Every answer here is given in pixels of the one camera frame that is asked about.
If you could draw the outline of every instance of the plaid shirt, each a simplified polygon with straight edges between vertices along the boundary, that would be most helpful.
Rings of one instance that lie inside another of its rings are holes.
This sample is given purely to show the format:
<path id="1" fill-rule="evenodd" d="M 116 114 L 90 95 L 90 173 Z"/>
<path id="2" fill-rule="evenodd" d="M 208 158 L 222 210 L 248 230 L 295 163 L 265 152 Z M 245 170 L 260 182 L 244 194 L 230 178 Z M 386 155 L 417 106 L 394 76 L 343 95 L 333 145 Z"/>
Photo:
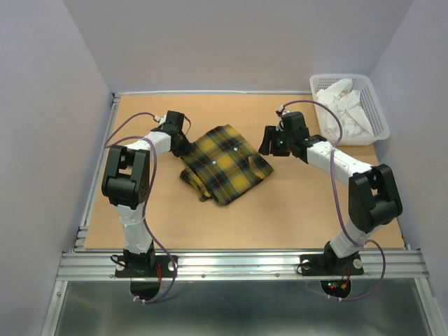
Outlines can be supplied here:
<path id="1" fill-rule="evenodd" d="M 192 143 L 182 157 L 181 179 L 199 193 L 227 205 L 259 184 L 274 170 L 232 126 L 218 126 Z"/>

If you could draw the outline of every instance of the wooden table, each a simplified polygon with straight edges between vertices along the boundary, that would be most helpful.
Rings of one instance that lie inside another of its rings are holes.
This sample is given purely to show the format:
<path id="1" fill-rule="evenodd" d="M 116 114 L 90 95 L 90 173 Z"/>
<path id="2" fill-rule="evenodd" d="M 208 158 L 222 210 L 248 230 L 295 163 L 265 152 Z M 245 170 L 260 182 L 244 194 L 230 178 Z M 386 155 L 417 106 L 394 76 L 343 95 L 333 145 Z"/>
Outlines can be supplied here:
<path id="1" fill-rule="evenodd" d="M 191 119 L 188 139 L 195 141 L 218 125 L 230 124 L 258 149 L 266 125 L 276 125 L 274 111 L 285 102 L 310 96 L 293 95 L 162 95 L 121 98 L 115 127 L 141 111 L 163 116 L 179 111 Z M 314 106 L 296 104 L 311 134 L 319 133 Z M 156 126 L 148 116 L 130 122 L 114 139 L 144 135 Z M 341 147 L 370 164 L 377 164 L 373 146 Z M 323 248 L 340 231 L 330 176 L 294 157 L 265 157 L 275 169 L 260 185 L 228 206 L 213 200 L 201 203 L 197 193 L 179 178 L 180 159 L 161 155 L 146 217 L 156 237 L 171 249 L 289 249 Z M 120 249 L 124 236 L 118 214 L 99 188 L 85 248 Z M 339 197 L 347 214 L 347 189 L 338 183 Z M 383 247 L 404 246 L 397 221 L 373 235 Z"/>

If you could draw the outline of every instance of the wall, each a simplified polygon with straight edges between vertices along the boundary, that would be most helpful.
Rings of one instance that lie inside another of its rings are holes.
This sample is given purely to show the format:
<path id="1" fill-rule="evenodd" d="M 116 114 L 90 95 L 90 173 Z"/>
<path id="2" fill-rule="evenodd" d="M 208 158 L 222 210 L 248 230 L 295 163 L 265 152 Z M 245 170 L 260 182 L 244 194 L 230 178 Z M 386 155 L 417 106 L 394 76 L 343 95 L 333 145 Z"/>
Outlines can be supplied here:
<path id="1" fill-rule="evenodd" d="M 400 227 L 421 248 L 448 321 L 448 2 L 415 0 L 371 79 L 391 128 L 377 144 L 401 189 Z"/>
<path id="2" fill-rule="evenodd" d="M 2 1 L 0 102 L 0 334 L 40 335 L 111 103 L 62 1 Z"/>
<path id="3" fill-rule="evenodd" d="M 309 90 L 369 74 L 412 0 L 64 0 L 113 92 Z"/>

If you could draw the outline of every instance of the white laundry basket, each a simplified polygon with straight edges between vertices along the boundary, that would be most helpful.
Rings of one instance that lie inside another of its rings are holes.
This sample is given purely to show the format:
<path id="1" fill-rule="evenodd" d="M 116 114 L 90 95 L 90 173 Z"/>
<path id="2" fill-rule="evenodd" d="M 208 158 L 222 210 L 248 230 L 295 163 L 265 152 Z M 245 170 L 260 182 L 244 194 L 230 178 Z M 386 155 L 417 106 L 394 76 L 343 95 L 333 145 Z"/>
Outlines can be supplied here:
<path id="1" fill-rule="evenodd" d="M 309 84 L 311 85 L 311 92 L 313 94 L 313 99 L 316 100 L 316 93 L 320 89 L 326 89 L 333 83 L 340 81 L 343 78 L 350 78 L 353 80 L 352 90 L 360 91 L 360 104 L 364 109 L 367 119 L 373 129 L 374 136 L 358 136 L 350 137 L 344 136 L 341 140 L 341 145 L 347 146 L 366 146 L 373 144 L 376 140 L 385 140 L 391 135 L 389 126 L 387 125 L 386 119 L 384 117 L 383 110 L 379 105 L 378 97 L 373 89 L 372 82 L 367 76 L 364 75 L 353 75 L 350 73 L 332 73 L 323 75 L 314 75 L 309 79 Z M 323 137 L 327 138 L 329 142 L 335 143 L 337 137 L 330 135 L 325 131 L 325 116 L 328 112 L 316 106 L 317 120 L 319 127 L 321 129 L 321 134 Z"/>

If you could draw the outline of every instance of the crumpled white fabric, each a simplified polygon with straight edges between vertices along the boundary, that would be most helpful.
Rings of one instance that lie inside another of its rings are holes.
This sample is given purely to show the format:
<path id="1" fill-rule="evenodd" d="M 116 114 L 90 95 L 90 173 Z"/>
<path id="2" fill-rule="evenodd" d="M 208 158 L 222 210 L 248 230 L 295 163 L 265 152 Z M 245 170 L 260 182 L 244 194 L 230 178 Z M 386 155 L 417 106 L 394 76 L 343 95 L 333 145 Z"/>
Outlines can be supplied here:
<path id="1" fill-rule="evenodd" d="M 342 123 L 344 137 L 373 137 L 373 129 L 363 108 L 361 92 L 351 90 L 352 80 L 345 78 L 316 93 L 316 100 L 333 111 Z M 339 136 L 336 120 L 325 114 L 325 130 L 334 137 Z"/>

